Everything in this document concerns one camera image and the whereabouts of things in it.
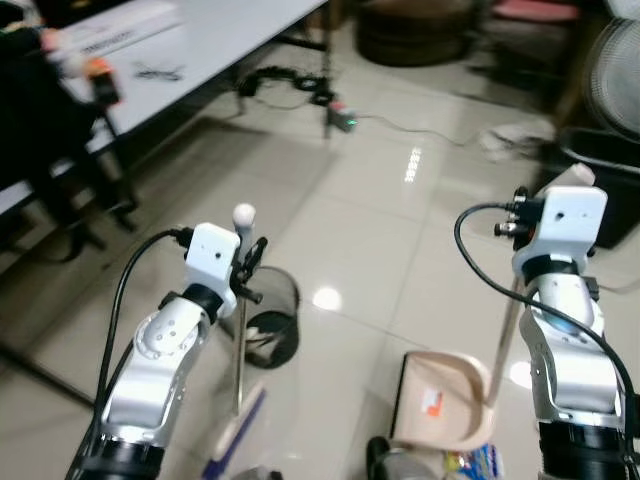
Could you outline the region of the broom with white knob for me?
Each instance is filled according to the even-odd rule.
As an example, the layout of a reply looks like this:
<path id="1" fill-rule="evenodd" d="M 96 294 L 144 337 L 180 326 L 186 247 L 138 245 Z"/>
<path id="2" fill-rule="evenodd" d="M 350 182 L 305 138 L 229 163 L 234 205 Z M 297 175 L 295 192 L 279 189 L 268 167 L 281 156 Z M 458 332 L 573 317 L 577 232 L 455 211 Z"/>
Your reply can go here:
<path id="1" fill-rule="evenodd" d="M 243 247 L 250 244 L 253 238 L 253 223 L 255 223 L 256 209 L 250 204 L 239 204 L 234 207 L 232 221 L 234 230 L 241 237 L 241 247 L 237 253 L 237 260 L 241 257 Z M 236 261 L 234 261 L 234 270 L 232 276 L 232 289 L 236 293 Z M 241 449 L 246 440 L 250 438 L 253 422 L 259 416 L 264 399 L 264 390 L 261 385 L 257 387 L 248 387 L 247 380 L 247 361 L 244 360 L 246 353 L 246 333 L 244 333 L 244 323 L 246 323 L 246 314 L 244 314 L 243 298 L 237 298 L 236 310 L 220 321 L 221 325 L 227 328 L 227 333 L 233 339 L 233 357 L 230 364 L 234 366 L 234 399 L 230 417 L 225 421 L 224 429 L 218 436 L 218 440 L 212 445 L 210 460 L 206 463 L 204 471 L 202 471 L 200 480 L 224 480 L 230 472 L 230 465 L 236 453 Z"/>

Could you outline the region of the beige long-handled dustpan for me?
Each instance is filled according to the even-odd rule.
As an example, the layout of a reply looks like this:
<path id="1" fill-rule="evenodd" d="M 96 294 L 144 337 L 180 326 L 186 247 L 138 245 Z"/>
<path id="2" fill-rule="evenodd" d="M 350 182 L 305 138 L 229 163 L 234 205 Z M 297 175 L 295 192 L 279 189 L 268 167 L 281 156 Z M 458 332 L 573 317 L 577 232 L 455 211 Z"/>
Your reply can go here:
<path id="1" fill-rule="evenodd" d="M 521 237 L 529 233 L 529 229 L 516 223 L 515 207 L 517 202 L 543 195 L 545 189 L 552 186 L 596 187 L 595 173 L 588 165 L 576 163 L 568 166 L 564 172 L 539 191 L 531 192 L 530 189 L 524 187 L 517 188 L 509 200 L 495 204 L 495 210 L 502 211 L 506 215 L 506 219 L 495 225 L 495 234 L 511 239 L 513 244 L 512 257 L 515 256 L 517 248 L 524 244 Z M 492 372 L 492 376 L 490 376 L 492 380 L 485 381 L 488 394 L 480 397 L 480 401 L 476 401 L 476 399 L 470 399 L 474 397 L 468 396 L 467 390 L 470 389 L 462 387 L 463 380 L 442 379 L 454 378 L 456 372 L 435 370 L 434 367 L 430 367 L 430 364 L 428 367 L 404 366 L 407 364 L 406 357 L 410 353 L 408 352 L 403 357 L 401 375 L 399 375 L 396 407 L 394 407 L 392 430 L 390 430 L 390 440 L 393 443 L 406 445 L 410 448 L 430 449 L 421 448 L 421 443 L 430 442 L 430 444 L 439 445 L 436 442 L 445 439 L 460 439 L 460 436 L 462 436 L 461 439 L 466 440 L 476 439 L 479 435 L 475 434 L 472 429 L 475 429 L 477 420 L 467 413 L 474 415 L 475 410 L 479 410 L 479 408 L 472 407 L 471 404 L 480 402 L 492 404 L 494 420 L 489 424 L 492 426 L 486 429 L 489 431 L 485 431 L 485 433 L 490 433 L 488 443 L 492 440 L 498 424 L 497 397 L 500 385 L 502 385 L 500 371 L 507 365 L 513 335 L 520 335 L 518 321 L 527 308 L 536 306 L 536 301 L 531 300 L 525 293 L 524 276 L 513 271 L 511 261 L 509 261 L 509 269 L 512 273 L 511 283 L 495 287 L 495 291 L 500 296 L 506 297 L 508 302 L 503 328 L 499 334 L 497 353 L 495 353 L 492 364 L 484 364 L 477 358 L 477 361 L 483 362 Z M 612 357 L 611 347 L 605 343 L 604 338 L 600 340 L 599 344 Z M 618 378 L 620 378 L 620 365 L 614 360 L 613 362 Z"/>

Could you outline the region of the power strip with green light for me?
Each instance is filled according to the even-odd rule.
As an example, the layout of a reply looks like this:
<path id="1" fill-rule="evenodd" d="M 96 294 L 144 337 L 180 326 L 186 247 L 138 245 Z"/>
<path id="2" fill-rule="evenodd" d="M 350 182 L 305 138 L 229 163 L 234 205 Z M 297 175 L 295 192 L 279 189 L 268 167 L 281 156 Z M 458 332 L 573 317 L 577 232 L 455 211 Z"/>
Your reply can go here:
<path id="1" fill-rule="evenodd" d="M 358 124 L 358 114 L 346 102 L 333 100 L 326 105 L 326 123 L 338 131 L 349 133 Z"/>

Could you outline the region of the black glasses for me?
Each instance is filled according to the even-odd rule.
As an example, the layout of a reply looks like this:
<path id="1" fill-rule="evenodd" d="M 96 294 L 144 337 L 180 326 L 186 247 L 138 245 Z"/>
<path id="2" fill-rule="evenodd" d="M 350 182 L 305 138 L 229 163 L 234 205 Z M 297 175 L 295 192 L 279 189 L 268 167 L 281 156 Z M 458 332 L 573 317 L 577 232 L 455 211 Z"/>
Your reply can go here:
<path id="1" fill-rule="evenodd" d="M 151 65 L 143 64 L 136 61 L 133 64 L 133 77 L 141 79 L 141 81 L 161 81 L 175 83 L 183 81 L 184 69 L 186 65 L 169 65 L 169 67 L 151 67 Z"/>

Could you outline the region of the white table with black legs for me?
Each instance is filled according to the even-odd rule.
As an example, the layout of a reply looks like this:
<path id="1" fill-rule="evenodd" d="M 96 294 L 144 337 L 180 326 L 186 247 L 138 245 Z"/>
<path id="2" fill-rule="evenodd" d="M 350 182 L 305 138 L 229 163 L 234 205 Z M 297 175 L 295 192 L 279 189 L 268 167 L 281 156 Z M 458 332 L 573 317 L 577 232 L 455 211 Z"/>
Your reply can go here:
<path id="1" fill-rule="evenodd" d="M 118 105 L 109 109 L 108 125 L 99 123 L 87 143 L 99 154 L 125 147 L 183 102 L 219 81 L 234 65 L 261 47 L 282 40 L 289 28 L 319 13 L 330 0 L 170 0 L 179 6 L 184 24 L 105 56 L 114 69 Z M 133 77 L 133 64 L 151 67 L 186 65 L 184 79 L 169 83 Z"/>

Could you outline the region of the orange and black handheld device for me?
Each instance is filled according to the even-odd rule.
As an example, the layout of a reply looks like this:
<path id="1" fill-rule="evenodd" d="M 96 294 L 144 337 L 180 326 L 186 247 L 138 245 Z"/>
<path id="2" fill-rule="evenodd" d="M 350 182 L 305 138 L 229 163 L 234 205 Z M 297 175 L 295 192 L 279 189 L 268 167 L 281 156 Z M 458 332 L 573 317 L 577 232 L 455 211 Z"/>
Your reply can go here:
<path id="1" fill-rule="evenodd" d="M 114 79 L 114 69 L 110 67 L 108 61 L 102 58 L 91 58 L 87 60 L 84 67 L 90 83 L 90 92 L 92 100 L 100 108 L 110 108 L 119 104 L 120 97 L 119 88 L 116 87 Z"/>

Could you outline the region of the person in black clothes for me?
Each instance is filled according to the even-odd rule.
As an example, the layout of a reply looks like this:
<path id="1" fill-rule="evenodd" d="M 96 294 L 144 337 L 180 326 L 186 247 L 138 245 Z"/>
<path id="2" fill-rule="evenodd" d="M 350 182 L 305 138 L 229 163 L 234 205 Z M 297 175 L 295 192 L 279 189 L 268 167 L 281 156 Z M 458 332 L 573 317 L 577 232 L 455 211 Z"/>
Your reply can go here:
<path id="1" fill-rule="evenodd" d="M 81 51 L 64 45 L 58 29 L 32 19 L 17 0 L 0 0 L 0 179 L 26 183 L 70 247 L 65 261 L 84 247 L 102 250 L 72 193 L 54 174 L 67 160 L 92 192 L 96 205 L 125 232 L 134 232 L 137 209 L 127 175 L 110 177 L 99 157 L 88 151 L 93 128 L 110 123 L 109 108 L 92 100 Z"/>

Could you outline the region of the white printed paper sheet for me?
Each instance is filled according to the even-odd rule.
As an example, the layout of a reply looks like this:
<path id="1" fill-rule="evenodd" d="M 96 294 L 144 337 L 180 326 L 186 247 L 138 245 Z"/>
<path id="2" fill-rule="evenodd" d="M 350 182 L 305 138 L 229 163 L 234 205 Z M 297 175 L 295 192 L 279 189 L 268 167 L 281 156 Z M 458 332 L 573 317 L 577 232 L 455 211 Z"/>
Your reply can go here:
<path id="1" fill-rule="evenodd" d="M 61 33 L 69 46 L 83 54 L 105 56 L 183 24 L 182 12 L 173 1 L 129 0 L 61 28 Z"/>

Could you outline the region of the brown round ottoman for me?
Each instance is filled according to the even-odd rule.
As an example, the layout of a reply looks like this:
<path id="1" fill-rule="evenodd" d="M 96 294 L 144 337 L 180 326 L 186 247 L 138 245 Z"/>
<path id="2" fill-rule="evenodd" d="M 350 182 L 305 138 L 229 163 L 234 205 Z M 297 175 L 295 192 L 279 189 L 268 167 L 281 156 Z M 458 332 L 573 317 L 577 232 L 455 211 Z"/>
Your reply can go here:
<path id="1" fill-rule="evenodd" d="M 383 67 L 434 67 L 472 50 L 485 0 L 362 0 L 355 47 Z"/>

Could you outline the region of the white crumpled cloth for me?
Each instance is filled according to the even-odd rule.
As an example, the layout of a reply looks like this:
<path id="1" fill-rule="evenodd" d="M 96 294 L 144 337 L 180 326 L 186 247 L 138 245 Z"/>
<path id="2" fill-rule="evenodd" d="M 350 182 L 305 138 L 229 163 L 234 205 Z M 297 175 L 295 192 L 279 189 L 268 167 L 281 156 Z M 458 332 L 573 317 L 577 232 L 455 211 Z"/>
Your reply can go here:
<path id="1" fill-rule="evenodd" d="M 548 120 L 494 125 L 477 136 L 477 145 L 490 163 L 538 161 L 541 148 L 556 140 L 556 128 Z"/>

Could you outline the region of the blue printed wrapper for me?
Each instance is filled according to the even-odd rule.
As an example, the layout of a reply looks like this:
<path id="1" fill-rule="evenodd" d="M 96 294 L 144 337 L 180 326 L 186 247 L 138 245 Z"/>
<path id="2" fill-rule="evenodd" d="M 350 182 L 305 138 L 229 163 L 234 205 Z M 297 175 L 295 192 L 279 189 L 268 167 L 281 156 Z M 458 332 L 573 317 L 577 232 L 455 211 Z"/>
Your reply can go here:
<path id="1" fill-rule="evenodd" d="M 493 444 L 474 451 L 448 452 L 444 456 L 445 480 L 502 480 L 500 454 Z"/>

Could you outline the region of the grey electric fan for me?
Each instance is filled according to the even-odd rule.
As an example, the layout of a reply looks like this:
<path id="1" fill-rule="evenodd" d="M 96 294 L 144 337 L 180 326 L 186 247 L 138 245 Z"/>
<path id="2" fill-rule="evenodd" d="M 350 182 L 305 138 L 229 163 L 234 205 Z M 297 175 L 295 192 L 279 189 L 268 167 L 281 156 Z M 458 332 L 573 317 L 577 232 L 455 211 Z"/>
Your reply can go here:
<path id="1" fill-rule="evenodd" d="M 640 141 L 640 22 L 613 18 L 596 36 L 585 74 L 586 105 L 596 122 Z"/>

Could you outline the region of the pink chair seat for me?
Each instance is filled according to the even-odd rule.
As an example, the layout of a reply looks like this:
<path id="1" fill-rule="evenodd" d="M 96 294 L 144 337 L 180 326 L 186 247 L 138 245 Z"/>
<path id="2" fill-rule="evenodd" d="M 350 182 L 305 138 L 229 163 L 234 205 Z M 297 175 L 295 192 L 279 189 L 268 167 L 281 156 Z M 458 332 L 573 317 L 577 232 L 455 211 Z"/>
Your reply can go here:
<path id="1" fill-rule="evenodd" d="M 562 0 L 499 0 L 492 13 L 502 19 L 545 24 L 568 23 L 580 18 L 580 9 Z"/>

